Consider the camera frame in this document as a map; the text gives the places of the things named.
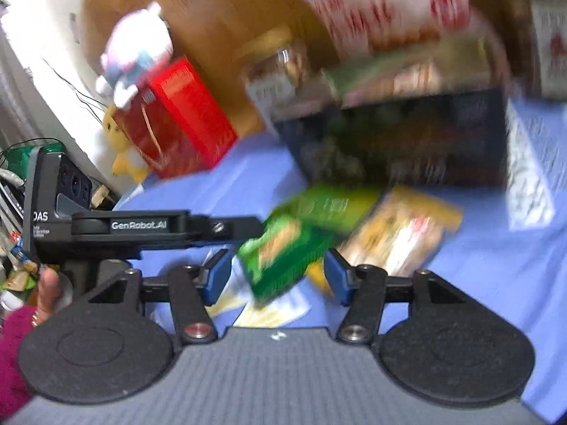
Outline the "person's left hand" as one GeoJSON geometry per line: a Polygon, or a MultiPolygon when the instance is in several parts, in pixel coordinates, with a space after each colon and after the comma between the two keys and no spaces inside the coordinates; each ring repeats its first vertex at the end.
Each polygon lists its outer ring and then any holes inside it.
{"type": "Polygon", "coordinates": [[[55,314],[60,297],[61,286],[58,273],[51,268],[43,269],[38,282],[38,299],[34,316],[35,326],[41,325],[55,314]]]}

